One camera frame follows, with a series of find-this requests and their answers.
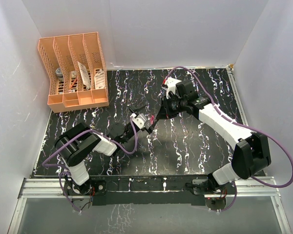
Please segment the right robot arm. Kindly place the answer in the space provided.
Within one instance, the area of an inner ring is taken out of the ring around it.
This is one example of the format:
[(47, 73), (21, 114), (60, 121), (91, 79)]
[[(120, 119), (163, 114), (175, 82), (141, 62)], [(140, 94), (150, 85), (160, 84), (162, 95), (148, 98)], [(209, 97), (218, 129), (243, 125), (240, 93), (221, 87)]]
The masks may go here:
[(162, 88), (165, 95), (161, 99), (157, 120), (171, 119), (181, 112), (187, 112), (211, 127), (234, 150), (231, 162), (210, 173), (198, 188), (217, 194), (228, 182), (248, 179), (271, 164), (268, 138), (238, 126), (223, 112), (218, 113), (211, 99), (200, 96), (191, 81), (167, 78)]

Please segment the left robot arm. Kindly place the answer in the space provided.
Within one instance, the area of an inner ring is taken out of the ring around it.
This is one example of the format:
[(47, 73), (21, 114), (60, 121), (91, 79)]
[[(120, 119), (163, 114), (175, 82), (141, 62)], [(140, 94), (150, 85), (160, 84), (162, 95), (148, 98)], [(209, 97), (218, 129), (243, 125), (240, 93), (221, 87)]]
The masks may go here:
[(135, 152), (138, 132), (147, 131), (151, 134), (158, 122), (154, 117), (148, 119), (140, 112), (142, 109), (144, 107), (131, 108), (129, 123), (124, 125), (116, 122), (110, 125), (107, 136), (91, 131), (86, 123), (81, 122), (57, 138), (54, 146), (70, 173), (70, 175), (64, 176), (69, 189), (81, 195), (89, 193), (91, 180), (84, 159), (90, 152), (95, 151), (112, 157), (123, 148), (122, 144), (132, 138), (134, 139), (134, 148), (131, 152)]

